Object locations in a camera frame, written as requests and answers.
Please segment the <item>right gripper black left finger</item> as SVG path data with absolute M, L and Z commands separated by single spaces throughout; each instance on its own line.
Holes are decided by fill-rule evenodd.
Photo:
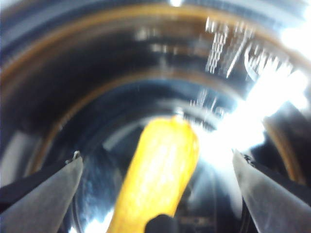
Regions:
M 84 164 L 79 151 L 69 159 L 0 189 L 2 233 L 56 233 L 76 193 Z

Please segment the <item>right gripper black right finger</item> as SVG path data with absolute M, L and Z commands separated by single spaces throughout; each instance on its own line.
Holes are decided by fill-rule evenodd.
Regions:
M 311 189 L 235 150 L 233 167 L 241 195 L 260 233 L 309 233 Z

